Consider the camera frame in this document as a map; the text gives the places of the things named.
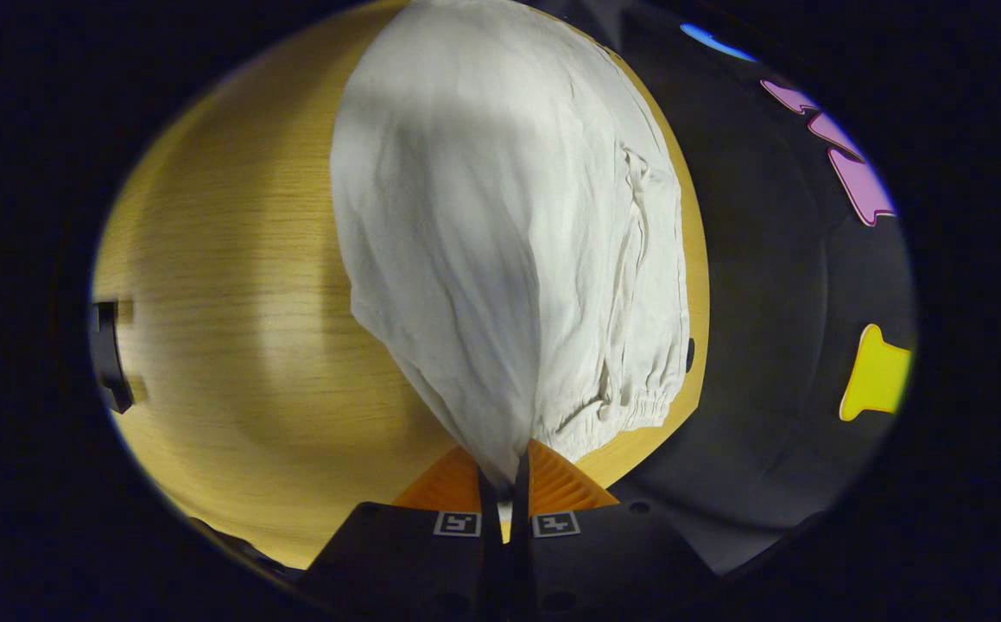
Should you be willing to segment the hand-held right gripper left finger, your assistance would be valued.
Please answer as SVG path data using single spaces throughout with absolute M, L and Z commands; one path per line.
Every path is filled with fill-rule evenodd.
M 300 579 L 342 621 L 485 621 L 503 537 L 495 492 L 454 448 L 392 503 L 361 503 Z

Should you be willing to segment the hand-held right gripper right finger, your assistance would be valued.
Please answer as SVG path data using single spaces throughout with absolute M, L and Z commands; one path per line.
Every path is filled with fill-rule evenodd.
M 665 513 L 531 441 L 510 527 L 516 621 L 667 621 L 718 586 Z

